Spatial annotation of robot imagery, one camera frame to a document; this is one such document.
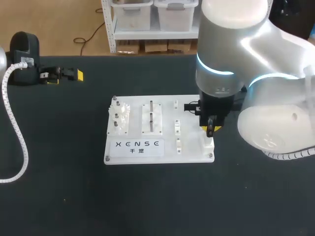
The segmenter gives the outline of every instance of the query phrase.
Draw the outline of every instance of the cardboard box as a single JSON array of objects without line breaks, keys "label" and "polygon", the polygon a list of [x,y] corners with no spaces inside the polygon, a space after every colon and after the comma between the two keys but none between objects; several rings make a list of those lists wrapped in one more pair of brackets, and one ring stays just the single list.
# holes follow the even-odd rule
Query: cardboard box
[{"label": "cardboard box", "polygon": [[145,40],[144,41],[146,53],[150,52],[166,52],[167,40]]},{"label": "cardboard box", "polygon": [[121,54],[138,54],[139,40],[117,40],[116,52]]},{"label": "cardboard box", "polygon": [[170,39],[167,49],[186,53],[190,50],[191,39]]}]

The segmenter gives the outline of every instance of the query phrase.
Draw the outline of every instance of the black device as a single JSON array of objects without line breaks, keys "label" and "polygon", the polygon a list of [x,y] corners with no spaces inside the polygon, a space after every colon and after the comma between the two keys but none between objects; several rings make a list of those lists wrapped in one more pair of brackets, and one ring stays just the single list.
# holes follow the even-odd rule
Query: black device
[{"label": "black device", "polygon": [[15,70],[9,84],[18,86],[58,83],[59,79],[78,80],[77,69],[60,66],[44,67],[40,64],[39,41],[31,33],[17,32],[10,42],[10,52],[6,53],[7,65],[26,62],[27,70]]}]

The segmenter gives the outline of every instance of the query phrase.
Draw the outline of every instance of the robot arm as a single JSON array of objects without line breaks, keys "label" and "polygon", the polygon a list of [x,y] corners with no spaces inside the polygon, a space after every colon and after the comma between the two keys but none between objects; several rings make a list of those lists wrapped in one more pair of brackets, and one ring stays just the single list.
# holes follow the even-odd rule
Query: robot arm
[{"label": "robot arm", "polygon": [[315,146],[315,47],[274,26],[267,10],[267,0],[203,1],[196,71],[200,107],[220,125],[227,112],[218,114],[212,104],[224,100],[225,111],[231,110],[245,85],[240,135],[268,154],[292,153]]}]

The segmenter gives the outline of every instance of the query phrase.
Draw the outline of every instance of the white fixture board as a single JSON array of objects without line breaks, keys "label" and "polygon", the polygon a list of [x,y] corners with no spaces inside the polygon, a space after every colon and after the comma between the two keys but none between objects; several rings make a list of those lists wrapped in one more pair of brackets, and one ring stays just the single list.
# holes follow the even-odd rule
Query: white fixture board
[{"label": "white fixture board", "polygon": [[[154,104],[161,104],[162,133],[143,135],[142,109],[143,105],[149,106],[151,100]],[[107,135],[104,163],[118,165],[214,162],[213,139],[206,138],[206,132],[199,127],[198,116],[184,112],[184,104],[198,100],[199,95],[117,97],[117,101],[130,106],[128,133]],[[113,121],[109,119],[108,129],[112,127],[110,122]]]}]

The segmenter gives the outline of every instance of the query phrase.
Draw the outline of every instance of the white label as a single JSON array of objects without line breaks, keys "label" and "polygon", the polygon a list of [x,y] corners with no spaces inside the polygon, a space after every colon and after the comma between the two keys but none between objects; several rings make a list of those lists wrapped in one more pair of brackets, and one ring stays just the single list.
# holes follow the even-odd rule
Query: white label
[{"label": "white label", "polygon": [[117,139],[111,141],[110,157],[164,156],[163,139]]},{"label": "white label", "polygon": [[33,58],[21,57],[21,62],[31,63],[32,65],[34,65],[34,59]]}]

